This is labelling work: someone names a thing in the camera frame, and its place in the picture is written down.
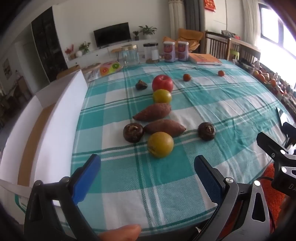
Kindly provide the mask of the person's left hand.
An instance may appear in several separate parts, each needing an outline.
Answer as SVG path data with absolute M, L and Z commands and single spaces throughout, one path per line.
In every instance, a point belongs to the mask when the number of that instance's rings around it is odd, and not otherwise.
M 114 230 L 103 232 L 99 238 L 103 241 L 133 241 L 137 240 L 142 227 L 140 225 L 126 225 Z

